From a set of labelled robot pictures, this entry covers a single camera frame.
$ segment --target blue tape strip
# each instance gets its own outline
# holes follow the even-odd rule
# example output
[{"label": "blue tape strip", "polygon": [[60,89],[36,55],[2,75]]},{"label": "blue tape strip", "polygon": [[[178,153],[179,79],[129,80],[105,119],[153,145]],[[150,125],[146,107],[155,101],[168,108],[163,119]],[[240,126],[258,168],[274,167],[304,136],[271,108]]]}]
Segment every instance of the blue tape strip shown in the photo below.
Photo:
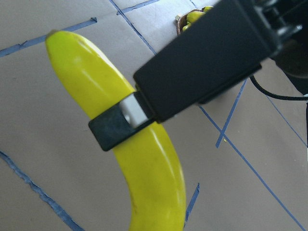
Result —
[{"label": "blue tape strip", "polygon": [[26,175],[19,167],[11,160],[11,158],[5,153],[0,151],[0,157],[8,164],[8,166],[14,170],[14,172],[25,181],[26,184],[29,184],[31,189],[36,192],[42,201],[49,204],[49,206],[54,210],[59,218],[73,231],[84,231],[79,225],[77,225],[73,219],[65,212],[65,210],[58,205],[52,198],[50,198],[39,186],[37,186],[32,179]]},{"label": "blue tape strip", "polygon": [[116,8],[116,10],[122,15],[125,21],[130,25],[130,27],[137,33],[137,35],[142,39],[142,41],[148,46],[148,48],[153,52],[153,54],[157,54],[153,47],[148,43],[148,41],[142,36],[142,34],[134,27],[131,21],[125,16],[125,14],[121,11],[121,9],[115,4],[114,1],[109,0],[110,3]]},{"label": "blue tape strip", "polygon": [[[210,117],[210,115],[205,111],[205,109],[201,106],[200,106],[200,109],[205,114],[205,116],[211,121],[211,123],[217,128],[217,130],[221,131],[221,129],[218,127],[215,121]],[[306,229],[302,226],[302,224],[295,218],[295,216],[282,203],[282,201],[273,192],[273,190],[267,185],[267,183],[263,180],[263,178],[259,175],[259,173],[254,169],[254,167],[249,163],[249,161],[245,158],[245,156],[236,148],[236,146],[231,142],[231,140],[226,135],[224,135],[224,137],[229,142],[231,147],[237,152],[237,154],[245,161],[245,163],[249,166],[249,168],[253,171],[253,173],[258,177],[258,179],[265,186],[265,188],[270,192],[270,194],[276,199],[276,201],[280,204],[280,206],[286,211],[286,213],[293,219],[293,221],[295,221],[295,223],[300,227],[302,231],[306,231]]]},{"label": "blue tape strip", "polygon": [[122,13],[127,13],[127,12],[130,12],[130,11],[132,11],[132,10],[141,8],[141,7],[143,7],[143,6],[147,6],[147,5],[152,4],[152,3],[154,3],[154,2],[157,2],[157,1],[159,1],[159,0],[149,0],[149,1],[145,1],[145,2],[139,3],[139,4],[135,5],[135,6],[124,8],[124,9],[122,9],[121,11],[122,11]]},{"label": "blue tape strip", "polygon": [[192,210],[193,210],[193,206],[194,204],[196,203],[196,200],[197,200],[197,197],[199,195],[199,192],[200,192],[200,184],[198,183],[193,195],[192,195],[192,198],[191,198],[191,201],[189,202],[189,205],[186,209],[186,216],[185,216],[185,223],[184,223],[184,227],[188,221],[188,217],[189,215],[191,214]]},{"label": "blue tape strip", "polygon": [[236,108],[236,106],[237,106],[237,103],[239,102],[239,100],[240,100],[240,98],[241,98],[241,95],[242,95],[242,92],[243,92],[243,90],[244,90],[244,88],[245,88],[246,82],[247,82],[247,79],[245,79],[243,85],[241,86],[240,92],[238,93],[238,95],[237,95],[237,97],[236,97],[236,99],[235,99],[235,102],[234,102],[234,104],[233,104],[233,106],[232,106],[232,109],[231,109],[231,111],[230,111],[230,113],[229,113],[229,115],[228,115],[227,121],[226,121],[225,125],[223,126],[223,129],[222,129],[222,131],[221,131],[221,133],[220,133],[220,136],[219,136],[219,138],[218,138],[218,140],[217,140],[217,142],[216,142],[216,147],[217,147],[217,148],[219,147],[219,145],[220,145],[220,143],[221,143],[221,140],[222,140],[222,137],[224,136],[224,134],[225,134],[225,132],[226,132],[226,130],[227,130],[227,127],[228,127],[228,125],[229,125],[229,123],[230,123],[230,120],[231,120],[231,118],[232,118],[232,115],[233,115],[233,113],[234,113],[234,110],[235,110],[235,108]]},{"label": "blue tape strip", "polygon": [[305,141],[300,137],[300,135],[295,131],[295,129],[291,126],[291,124],[288,122],[288,120],[283,116],[283,114],[279,111],[278,107],[274,104],[274,102],[269,98],[269,96],[266,96],[268,98],[268,100],[271,102],[271,104],[275,107],[275,109],[277,110],[277,112],[281,115],[281,117],[285,120],[285,122],[287,123],[287,125],[289,125],[289,127],[292,129],[292,131],[297,135],[297,137],[303,142],[303,144],[307,146],[307,144],[305,143]]},{"label": "blue tape strip", "polygon": [[[86,26],[90,26],[90,25],[92,25],[94,23],[97,23],[96,17],[93,17],[93,18],[91,18],[90,20],[88,20],[86,22],[79,23],[79,24],[67,27],[67,28],[65,28],[63,30],[75,31],[75,30],[84,28]],[[38,38],[31,39],[31,40],[27,40],[27,41],[25,41],[25,42],[23,42],[21,44],[16,44],[14,46],[5,48],[5,49],[0,51],[0,58],[5,56],[5,55],[9,55],[9,54],[12,54],[14,52],[20,51],[20,50],[22,50],[24,48],[31,47],[31,46],[37,45],[37,44],[39,44],[41,42],[44,42],[45,38],[46,38],[46,35],[38,37]]]},{"label": "blue tape strip", "polygon": [[190,1],[191,1],[191,3],[193,4],[193,6],[194,6],[196,9],[198,9],[198,7],[194,4],[193,0],[190,0]]}]

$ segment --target wicker basket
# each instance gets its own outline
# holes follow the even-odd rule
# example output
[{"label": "wicker basket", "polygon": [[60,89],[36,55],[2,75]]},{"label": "wicker basket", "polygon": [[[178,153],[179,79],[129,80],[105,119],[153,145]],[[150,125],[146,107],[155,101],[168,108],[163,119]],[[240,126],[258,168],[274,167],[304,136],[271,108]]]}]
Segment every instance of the wicker basket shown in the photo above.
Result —
[{"label": "wicker basket", "polygon": [[[198,9],[194,9],[192,11],[189,11],[188,13],[190,12],[193,12],[193,11],[200,11],[202,12],[202,10],[198,10]],[[182,29],[184,26],[186,26],[187,24],[187,20],[186,20],[186,16],[188,15],[188,13],[184,14],[183,16],[181,16],[177,22],[177,34],[180,35],[182,33]]]}]

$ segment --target basket of bananas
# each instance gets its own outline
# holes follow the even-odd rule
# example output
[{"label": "basket of bananas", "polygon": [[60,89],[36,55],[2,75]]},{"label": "basket of bananas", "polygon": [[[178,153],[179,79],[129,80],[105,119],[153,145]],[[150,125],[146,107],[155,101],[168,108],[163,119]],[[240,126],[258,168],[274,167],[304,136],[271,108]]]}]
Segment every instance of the basket of bananas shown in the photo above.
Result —
[{"label": "basket of bananas", "polygon": [[212,8],[212,6],[205,6],[202,10],[194,9],[182,16],[177,15],[177,34],[180,35],[183,31],[187,30],[195,21]]}]

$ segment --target brown basket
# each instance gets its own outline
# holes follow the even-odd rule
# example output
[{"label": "brown basket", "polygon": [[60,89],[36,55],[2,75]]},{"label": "brown basket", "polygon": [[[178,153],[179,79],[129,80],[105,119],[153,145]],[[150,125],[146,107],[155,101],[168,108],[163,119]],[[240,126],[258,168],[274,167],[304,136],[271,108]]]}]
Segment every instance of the brown basket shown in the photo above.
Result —
[{"label": "brown basket", "polygon": [[198,9],[194,9],[192,11],[189,11],[188,13],[184,14],[183,16],[181,16],[177,22],[177,34],[180,35],[182,33],[182,29],[184,26],[186,26],[187,24],[187,20],[186,20],[186,16],[190,13],[190,12],[193,12],[193,11],[200,11],[202,12],[201,10],[198,10]]}]

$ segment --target black cable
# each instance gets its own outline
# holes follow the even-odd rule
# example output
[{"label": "black cable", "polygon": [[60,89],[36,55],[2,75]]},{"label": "black cable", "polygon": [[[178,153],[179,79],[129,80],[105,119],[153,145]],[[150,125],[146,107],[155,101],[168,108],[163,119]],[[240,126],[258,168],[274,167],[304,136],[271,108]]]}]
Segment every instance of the black cable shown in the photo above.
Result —
[{"label": "black cable", "polygon": [[291,101],[308,101],[308,97],[293,97],[293,96],[282,96],[282,95],[276,95],[276,94],[273,94],[267,90],[265,90],[264,88],[262,88],[256,78],[254,76],[251,76],[250,77],[250,80],[251,82],[254,84],[254,86],[260,91],[262,92],[263,94],[267,95],[267,96],[270,96],[274,99],[278,99],[278,100],[291,100]]}]

